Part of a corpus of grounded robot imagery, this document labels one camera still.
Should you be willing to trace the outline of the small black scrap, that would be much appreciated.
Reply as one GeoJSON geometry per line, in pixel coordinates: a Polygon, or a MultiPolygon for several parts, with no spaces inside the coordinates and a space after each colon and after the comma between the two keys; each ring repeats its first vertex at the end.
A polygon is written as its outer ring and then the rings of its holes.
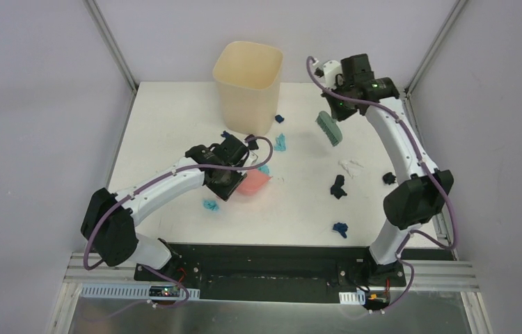
{"type": "Polygon", "coordinates": [[[391,185],[396,183],[396,176],[392,172],[388,172],[382,176],[384,184],[391,185]]]}

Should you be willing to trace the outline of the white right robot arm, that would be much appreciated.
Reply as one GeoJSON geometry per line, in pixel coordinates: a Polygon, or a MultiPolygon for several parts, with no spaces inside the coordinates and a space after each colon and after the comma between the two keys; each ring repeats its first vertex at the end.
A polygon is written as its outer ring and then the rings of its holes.
{"type": "Polygon", "coordinates": [[[322,97],[330,108],[316,122],[331,145],[342,141],[339,122],[359,114],[378,134],[394,168],[397,187],[383,200],[386,221],[357,270],[366,283],[378,285],[401,271],[397,256],[407,238],[441,213],[454,178],[449,170],[428,161],[406,116],[382,104],[399,99],[400,92],[392,79],[375,77],[367,54],[327,61],[314,74],[324,80],[322,97]]]}

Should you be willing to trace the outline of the green hand brush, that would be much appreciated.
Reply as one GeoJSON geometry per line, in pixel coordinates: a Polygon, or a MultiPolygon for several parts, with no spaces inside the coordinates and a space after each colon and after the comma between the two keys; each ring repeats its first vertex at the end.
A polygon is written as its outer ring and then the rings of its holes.
{"type": "Polygon", "coordinates": [[[324,132],[333,147],[339,145],[343,140],[342,132],[329,113],[320,111],[315,120],[319,128],[324,132]]]}

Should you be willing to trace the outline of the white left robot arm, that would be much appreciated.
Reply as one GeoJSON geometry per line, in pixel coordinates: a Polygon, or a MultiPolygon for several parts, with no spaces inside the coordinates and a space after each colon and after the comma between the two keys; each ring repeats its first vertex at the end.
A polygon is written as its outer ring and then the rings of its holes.
{"type": "Polygon", "coordinates": [[[178,272],[176,253],[162,239],[137,233],[136,227],[163,205],[202,186],[227,201],[246,179],[243,168],[257,160],[234,136],[209,146],[193,146],[171,167],[137,185],[114,192],[97,190],[80,232],[107,266],[130,261],[151,267],[158,279],[170,281],[178,272]]]}

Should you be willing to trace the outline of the pink plastic dustpan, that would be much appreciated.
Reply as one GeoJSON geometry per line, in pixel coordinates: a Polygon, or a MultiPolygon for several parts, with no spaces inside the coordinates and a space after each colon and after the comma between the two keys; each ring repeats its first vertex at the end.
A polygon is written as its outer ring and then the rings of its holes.
{"type": "Polygon", "coordinates": [[[271,180],[271,176],[263,173],[260,170],[249,170],[245,174],[245,179],[237,187],[237,193],[244,196],[254,196],[271,180]]]}

